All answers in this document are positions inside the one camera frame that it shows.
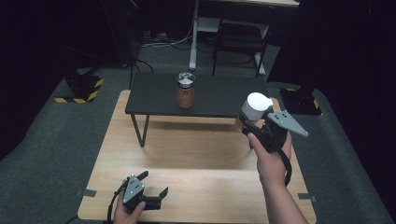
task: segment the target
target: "black table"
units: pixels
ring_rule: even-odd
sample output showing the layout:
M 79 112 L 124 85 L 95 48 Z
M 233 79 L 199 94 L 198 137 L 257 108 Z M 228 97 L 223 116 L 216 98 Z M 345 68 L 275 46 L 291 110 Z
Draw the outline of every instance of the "black table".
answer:
M 150 115 L 237 118 L 252 92 L 266 95 L 265 81 L 249 77 L 196 76 L 194 104 L 177 106 L 177 74 L 136 74 L 125 107 L 134 123 L 140 146 L 146 141 Z M 135 115 L 146 115 L 143 136 Z

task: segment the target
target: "forearm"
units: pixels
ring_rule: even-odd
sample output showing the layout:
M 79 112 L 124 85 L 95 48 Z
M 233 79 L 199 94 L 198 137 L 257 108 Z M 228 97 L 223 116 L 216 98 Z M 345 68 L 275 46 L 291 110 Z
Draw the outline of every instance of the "forearm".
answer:
M 264 191 L 267 214 L 271 224 L 307 223 L 303 213 L 284 184 L 262 184 L 262 189 Z

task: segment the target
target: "black strap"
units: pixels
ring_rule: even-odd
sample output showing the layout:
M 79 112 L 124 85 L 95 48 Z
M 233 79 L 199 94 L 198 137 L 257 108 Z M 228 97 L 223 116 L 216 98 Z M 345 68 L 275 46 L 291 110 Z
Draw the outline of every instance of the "black strap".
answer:
M 277 153 L 279 153 L 280 157 L 282 158 L 283 164 L 285 164 L 285 168 L 286 168 L 285 185 L 287 186 L 291 179 L 291 172 L 292 172 L 291 163 L 288 156 L 286 156 L 282 148 L 278 147 Z

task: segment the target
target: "jar lid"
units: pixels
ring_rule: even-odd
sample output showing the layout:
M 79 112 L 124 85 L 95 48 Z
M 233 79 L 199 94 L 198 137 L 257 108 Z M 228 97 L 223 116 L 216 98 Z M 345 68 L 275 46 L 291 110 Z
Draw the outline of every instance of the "jar lid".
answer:
M 194 86 L 195 75 L 191 73 L 180 73 L 177 76 L 177 85 L 180 88 L 191 88 Z

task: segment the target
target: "brown contents in jar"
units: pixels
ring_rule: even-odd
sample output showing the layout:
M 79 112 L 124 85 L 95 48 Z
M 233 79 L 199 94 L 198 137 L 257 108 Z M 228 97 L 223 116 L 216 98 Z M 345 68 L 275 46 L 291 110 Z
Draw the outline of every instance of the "brown contents in jar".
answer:
M 177 104 L 181 108 L 189 108 L 194 103 L 194 88 L 178 89 Z

